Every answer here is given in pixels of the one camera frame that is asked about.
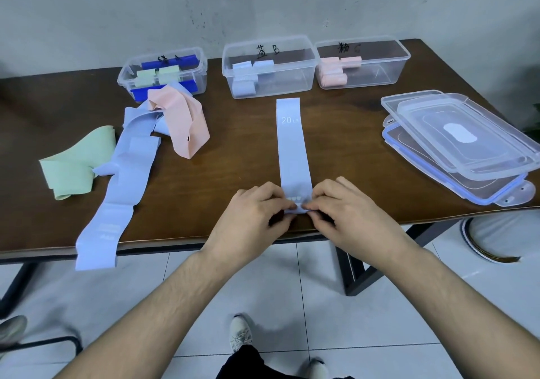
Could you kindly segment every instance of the hand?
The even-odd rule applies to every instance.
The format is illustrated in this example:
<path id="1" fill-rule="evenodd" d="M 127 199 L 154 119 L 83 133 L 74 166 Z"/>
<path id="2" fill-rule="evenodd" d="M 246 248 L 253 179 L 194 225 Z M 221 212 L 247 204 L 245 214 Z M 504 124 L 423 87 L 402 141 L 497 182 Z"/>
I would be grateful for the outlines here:
<path id="1" fill-rule="evenodd" d="M 344 177 L 317 184 L 313 200 L 302 206 L 330 216 L 335 225 L 320 212 L 307 213 L 315 228 L 336 246 L 383 272 L 404 248 L 418 247 L 399 224 Z"/>
<path id="2" fill-rule="evenodd" d="M 272 226 L 268 225 L 270 218 L 281 210 L 294 208 L 296 205 L 285 198 L 281 187 L 271 182 L 239 190 L 201 251 L 236 272 L 283 235 L 296 216 L 286 214 Z"/>

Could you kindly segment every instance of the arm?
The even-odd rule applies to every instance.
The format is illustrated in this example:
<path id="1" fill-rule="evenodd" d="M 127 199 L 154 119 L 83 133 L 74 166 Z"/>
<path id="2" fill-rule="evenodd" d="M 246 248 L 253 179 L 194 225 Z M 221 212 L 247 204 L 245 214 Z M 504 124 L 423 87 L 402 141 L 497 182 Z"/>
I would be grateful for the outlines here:
<path id="1" fill-rule="evenodd" d="M 465 378 L 538 378 L 540 341 L 420 248 L 350 181 L 325 180 L 306 209 L 334 244 L 381 270 L 413 304 Z"/>
<path id="2" fill-rule="evenodd" d="M 238 191 L 204 247 L 68 364 L 56 379 L 158 378 L 221 287 L 287 231 L 296 205 L 266 183 Z"/>

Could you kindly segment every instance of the wooden table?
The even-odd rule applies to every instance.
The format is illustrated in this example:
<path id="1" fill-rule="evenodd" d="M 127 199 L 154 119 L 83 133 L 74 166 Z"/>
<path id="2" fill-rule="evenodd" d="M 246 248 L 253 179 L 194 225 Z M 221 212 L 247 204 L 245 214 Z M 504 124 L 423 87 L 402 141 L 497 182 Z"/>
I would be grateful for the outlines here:
<path id="1" fill-rule="evenodd" d="M 313 184 L 345 176 L 399 223 L 431 224 L 411 231 L 418 239 L 433 238 L 456 219 L 503 210 L 458 197 L 384 143 L 382 122 L 388 114 L 381 106 L 383 96 L 439 89 L 467 95 L 493 111 L 424 42 L 409 39 L 403 44 L 411 59 L 394 85 L 325 91 L 315 82 L 307 92 L 242 100 L 232 98 L 221 60 L 211 59 L 208 87 L 197 96 L 210 140 L 187 160 L 162 136 L 149 184 L 118 253 L 196 249 L 236 190 L 268 180 L 279 184 L 277 97 L 300 97 Z M 95 69 L 1 82 L 6 99 L 0 107 L 0 261 L 74 257 L 77 236 L 98 209 L 109 179 L 96 178 L 91 193 L 56 201 L 38 160 L 67 149 L 98 126 L 114 125 L 121 131 L 124 108 L 136 103 L 117 85 L 118 73 L 119 68 Z M 540 171 L 528 180 L 540 189 Z M 540 193 L 518 208 L 539 206 Z M 295 237 L 313 232 L 307 216 L 299 216 L 285 237 L 298 241 Z"/>

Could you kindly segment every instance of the white oval sticker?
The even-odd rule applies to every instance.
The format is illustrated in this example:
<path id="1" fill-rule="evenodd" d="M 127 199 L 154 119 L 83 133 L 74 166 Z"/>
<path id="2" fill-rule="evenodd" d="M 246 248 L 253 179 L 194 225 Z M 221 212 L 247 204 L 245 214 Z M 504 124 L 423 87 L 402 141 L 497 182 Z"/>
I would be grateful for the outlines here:
<path id="1" fill-rule="evenodd" d="M 472 143 L 478 140 L 469 130 L 465 129 L 459 123 L 446 123 L 443 129 L 450 133 L 458 142 Z"/>

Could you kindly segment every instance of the person's left hand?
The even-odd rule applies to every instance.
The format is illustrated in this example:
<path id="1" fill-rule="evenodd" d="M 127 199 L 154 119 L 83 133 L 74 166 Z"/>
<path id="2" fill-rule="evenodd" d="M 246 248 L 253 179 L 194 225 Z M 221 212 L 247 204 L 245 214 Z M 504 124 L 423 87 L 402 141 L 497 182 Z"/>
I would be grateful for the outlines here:
<path id="1" fill-rule="evenodd" d="M 285 214 L 272 226 L 270 218 L 296 205 L 285 198 L 281 187 L 271 182 L 239 190 L 214 226 L 201 252 L 219 264 L 238 271 L 263 253 L 288 229 L 294 214 Z"/>

